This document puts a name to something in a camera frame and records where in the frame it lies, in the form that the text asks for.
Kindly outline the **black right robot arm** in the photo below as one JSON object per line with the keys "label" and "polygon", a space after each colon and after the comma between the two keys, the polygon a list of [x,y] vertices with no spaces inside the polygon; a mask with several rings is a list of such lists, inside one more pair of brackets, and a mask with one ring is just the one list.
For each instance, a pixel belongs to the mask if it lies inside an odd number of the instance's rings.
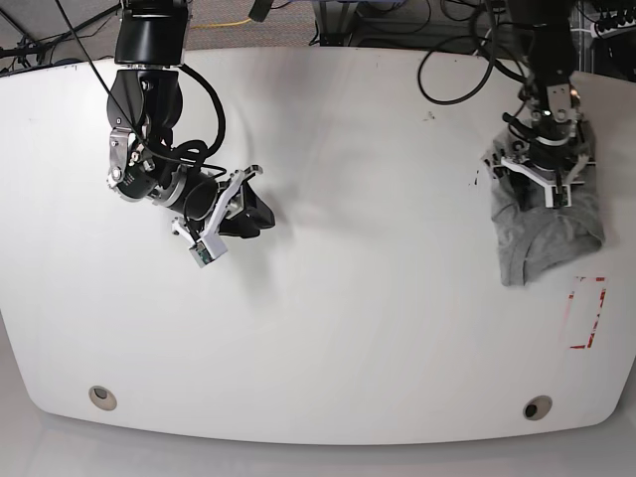
{"label": "black right robot arm", "polygon": [[[148,199],[176,213],[175,232],[191,243],[204,234],[252,239],[274,227],[271,208],[250,186],[260,168],[229,173],[210,163],[223,145],[227,119],[210,83],[184,62],[191,8],[185,1],[125,1],[108,92],[111,126],[107,182],[128,202]],[[183,111],[179,75],[198,83],[212,102],[212,143],[175,143]]]}

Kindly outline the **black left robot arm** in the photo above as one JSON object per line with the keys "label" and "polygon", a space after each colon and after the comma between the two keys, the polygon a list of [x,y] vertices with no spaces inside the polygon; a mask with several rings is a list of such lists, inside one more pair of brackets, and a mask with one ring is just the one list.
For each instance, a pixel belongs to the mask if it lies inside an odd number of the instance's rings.
{"label": "black left robot arm", "polygon": [[530,142],[530,161],[541,169],[563,169],[579,121],[580,98],[571,76],[576,49],[570,31],[572,1],[508,1],[513,32],[529,69],[520,98],[531,114],[519,129]]}

